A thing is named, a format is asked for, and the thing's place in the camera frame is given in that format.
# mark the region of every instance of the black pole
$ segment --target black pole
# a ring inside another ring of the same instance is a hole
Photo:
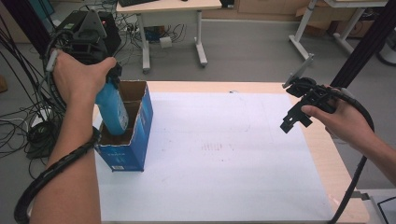
[[[380,50],[395,27],[396,0],[388,0],[381,14],[332,81],[331,86],[344,88],[349,86],[373,54]]]
[[[44,56],[50,34],[28,0],[1,0],[3,5],[21,27],[40,56]]]

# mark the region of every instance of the metal table leg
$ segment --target metal table leg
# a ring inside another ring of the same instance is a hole
[[[303,32],[305,30],[306,25],[308,24],[309,18],[311,17],[312,12],[314,11],[315,4],[317,3],[318,0],[311,0],[311,2],[308,5],[308,8],[306,9],[303,18],[301,19],[300,26],[298,27],[298,30],[296,32],[296,35],[289,35],[289,39],[291,43],[297,48],[298,51],[303,55],[305,59],[309,58],[309,53],[305,50],[303,45],[300,43],[300,39],[303,35]]]
[[[335,37],[335,40],[337,41],[338,44],[340,44],[344,49],[351,54],[353,51],[353,48],[347,43],[346,39],[349,33],[352,31],[353,27],[355,26],[356,22],[358,22],[359,18],[361,17],[361,14],[363,14],[365,8],[360,7],[356,10],[355,14],[353,14],[353,17],[350,19],[350,21],[347,23],[346,29],[343,31],[343,33],[338,34],[334,33],[333,36]]]
[[[197,11],[197,36],[195,37],[195,46],[198,51],[199,61],[201,66],[205,67],[207,65],[207,59],[204,52],[204,47],[201,42],[201,28],[202,28],[202,11]]]
[[[143,73],[146,74],[149,71],[149,42],[146,40],[142,15],[137,14],[136,17],[139,22],[140,36],[142,38]]]

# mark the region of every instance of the desk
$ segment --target desk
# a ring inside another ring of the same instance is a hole
[[[233,82],[149,82],[150,92],[230,92],[285,93],[280,83],[233,83]],[[335,211],[350,182],[350,177],[330,136],[320,122],[315,121],[308,129],[303,128],[306,143],[317,167],[320,180],[326,190],[332,210]],[[365,223],[368,213],[361,200],[352,199],[341,216],[343,223]]]
[[[146,39],[145,32],[143,32],[143,27],[175,23],[197,23],[195,46],[201,65],[206,66],[207,59],[201,42],[202,10],[220,7],[221,2],[219,0],[189,0],[187,2],[161,0],[130,7],[121,7],[120,4],[117,4],[117,11],[119,13],[136,13],[143,45],[143,73],[146,74],[150,69],[149,42]]]
[[[309,22],[309,18],[311,17],[312,12],[314,11],[315,4],[318,0],[311,0],[308,5],[308,8],[303,15],[303,18],[300,22],[300,26],[296,32],[296,35],[290,35],[289,39],[291,43],[300,51],[305,59],[309,57],[308,52],[305,50],[303,45],[301,45],[300,40],[303,35],[304,29]],[[353,51],[353,48],[346,42],[347,36],[352,31],[354,25],[363,14],[364,9],[366,7],[383,7],[388,1],[387,0],[325,0],[327,4],[331,7],[357,7],[355,14],[352,16],[350,21],[348,22],[346,29],[342,34],[334,34],[335,40],[342,47],[344,47],[349,53]]]

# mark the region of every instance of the cardboard box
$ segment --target cardboard box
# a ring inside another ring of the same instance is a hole
[[[112,171],[144,171],[153,117],[149,88],[145,81],[122,81],[120,96],[129,116],[123,135],[111,135],[102,123],[102,139],[96,151]]]
[[[324,36],[331,25],[331,21],[311,21],[304,30],[307,35]]]
[[[373,25],[374,21],[358,21],[350,31],[348,37],[362,38]],[[333,21],[328,29],[330,35],[334,33],[341,34],[347,27],[347,21]]]

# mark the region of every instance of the human hand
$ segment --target human hand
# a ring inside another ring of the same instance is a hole
[[[334,106],[336,110],[333,114],[312,105],[304,105],[301,109],[305,114],[320,120],[332,134],[356,149],[375,138],[366,119],[355,107],[340,99],[335,100]]]
[[[58,50],[53,71],[55,85],[64,102],[94,102],[96,94],[103,88],[108,71],[116,65],[114,58],[106,58],[97,64],[85,65],[69,54]]]

